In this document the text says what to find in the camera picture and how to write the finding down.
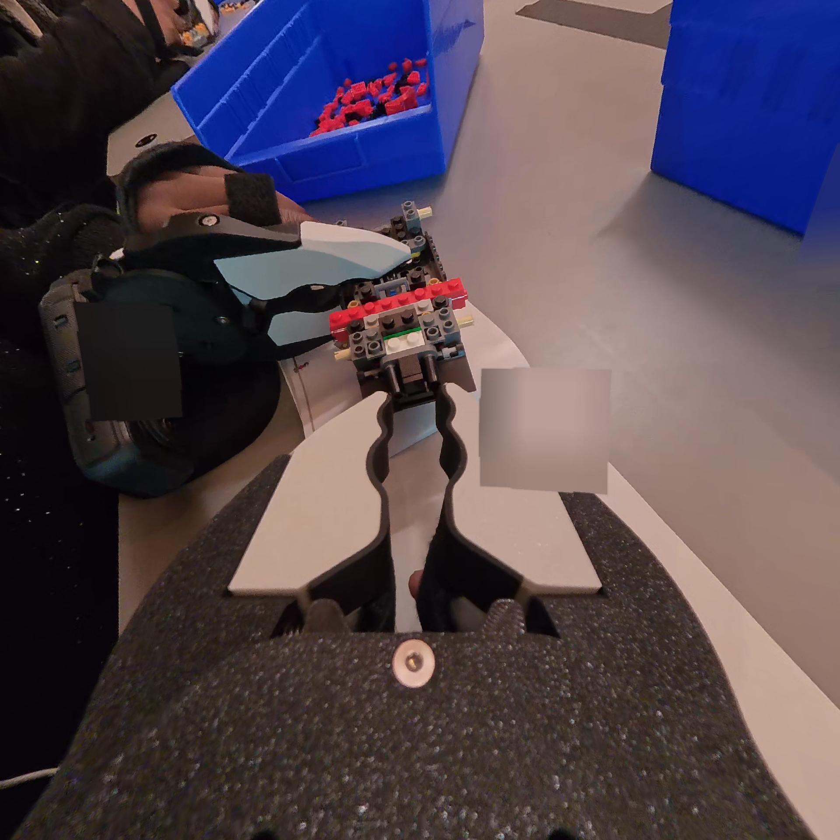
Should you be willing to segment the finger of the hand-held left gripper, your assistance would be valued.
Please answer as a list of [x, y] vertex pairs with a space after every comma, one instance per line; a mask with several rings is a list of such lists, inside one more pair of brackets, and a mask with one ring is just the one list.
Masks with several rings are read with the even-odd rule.
[[331, 341], [329, 318], [337, 311], [286, 311], [276, 314], [270, 321], [267, 335], [278, 347], [307, 341]]
[[224, 239], [232, 254], [216, 257], [214, 266], [267, 316], [332, 310], [343, 283], [380, 278], [412, 256], [403, 242], [357, 227], [232, 225]]

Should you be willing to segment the lego car chassis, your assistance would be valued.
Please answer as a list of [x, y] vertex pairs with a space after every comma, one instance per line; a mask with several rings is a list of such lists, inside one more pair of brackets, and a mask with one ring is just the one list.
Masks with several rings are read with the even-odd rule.
[[407, 201], [401, 215], [376, 229], [408, 245], [411, 258], [380, 278], [358, 281], [343, 293], [344, 308], [329, 318], [335, 358], [353, 364], [363, 398], [375, 392], [390, 395], [383, 362], [423, 352], [435, 354], [439, 385], [476, 391], [461, 336], [473, 322], [464, 313], [468, 292], [461, 279], [445, 273], [424, 229], [431, 215], [430, 207]]

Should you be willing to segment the blue bin holding red bricks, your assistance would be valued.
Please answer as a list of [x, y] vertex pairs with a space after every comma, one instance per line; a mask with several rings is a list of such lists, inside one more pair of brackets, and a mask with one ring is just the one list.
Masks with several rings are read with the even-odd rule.
[[[173, 87], [200, 143], [305, 203], [443, 174], [484, 40], [481, 1], [259, 3]], [[403, 74], [416, 108], [315, 134], [345, 81]]]

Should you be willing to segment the blue bin with black divider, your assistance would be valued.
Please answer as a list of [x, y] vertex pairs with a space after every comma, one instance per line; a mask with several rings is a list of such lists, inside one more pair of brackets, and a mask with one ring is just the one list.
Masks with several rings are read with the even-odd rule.
[[653, 172], [803, 234], [839, 138], [838, 1], [674, 1]]

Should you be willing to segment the small black lego piece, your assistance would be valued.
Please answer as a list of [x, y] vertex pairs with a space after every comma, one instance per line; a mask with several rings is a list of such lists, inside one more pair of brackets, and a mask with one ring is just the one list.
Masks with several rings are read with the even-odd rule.
[[411, 353], [383, 362], [381, 377], [391, 395], [394, 413], [433, 403], [439, 378], [434, 353]]

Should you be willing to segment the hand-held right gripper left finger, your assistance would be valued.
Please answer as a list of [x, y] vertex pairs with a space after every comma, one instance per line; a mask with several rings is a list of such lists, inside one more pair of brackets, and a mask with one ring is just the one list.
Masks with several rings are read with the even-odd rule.
[[375, 392], [291, 454], [228, 584], [232, 595], [377, 597], [393, 586], [392, 399]]

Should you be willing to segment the person's left hand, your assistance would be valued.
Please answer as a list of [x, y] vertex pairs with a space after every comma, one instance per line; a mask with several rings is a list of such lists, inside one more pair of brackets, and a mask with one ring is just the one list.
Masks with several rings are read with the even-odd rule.
[[133, 184], [135, 227], [150, 234], [173, 216], [214, 214], [257, 224], [298, 224], [313, 217], [274, 190], [268, 175], [236, 172], [217, 165], [146, 172]]

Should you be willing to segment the person's black clothing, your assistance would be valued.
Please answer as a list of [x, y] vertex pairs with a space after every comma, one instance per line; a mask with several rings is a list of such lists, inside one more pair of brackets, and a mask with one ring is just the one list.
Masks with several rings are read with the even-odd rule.
[[1, 772], [9, 838], [65, 757], [118, 635], [119, 496], [77, 467], [39, 322], [2, 298]]

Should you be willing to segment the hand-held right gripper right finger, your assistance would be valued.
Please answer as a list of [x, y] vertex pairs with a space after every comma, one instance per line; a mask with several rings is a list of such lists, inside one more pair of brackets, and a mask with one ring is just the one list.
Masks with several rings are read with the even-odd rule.
[[437, 392], [448, 484], [438, 578], [455, 596], [591, 595], [602, 588], [560, 495], [480, 484], [479, 403], [456, 384]]

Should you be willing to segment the another person's forearm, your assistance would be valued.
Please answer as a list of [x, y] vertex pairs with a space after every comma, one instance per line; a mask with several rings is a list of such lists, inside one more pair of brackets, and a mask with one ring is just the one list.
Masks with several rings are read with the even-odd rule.
[[1, 222], [112, 207], [109, 135], [187, 64], [158, 57], [136, 2], [2, 2]]

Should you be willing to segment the pile of red lego bricks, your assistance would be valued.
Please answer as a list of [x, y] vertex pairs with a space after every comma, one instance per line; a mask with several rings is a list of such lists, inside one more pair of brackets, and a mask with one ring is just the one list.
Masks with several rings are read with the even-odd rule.
[[316, 118], [308, 137], [318, 137], [419, 109], [431, 103], [428, 58], [392, 62], [383, 76], [346, 78]]

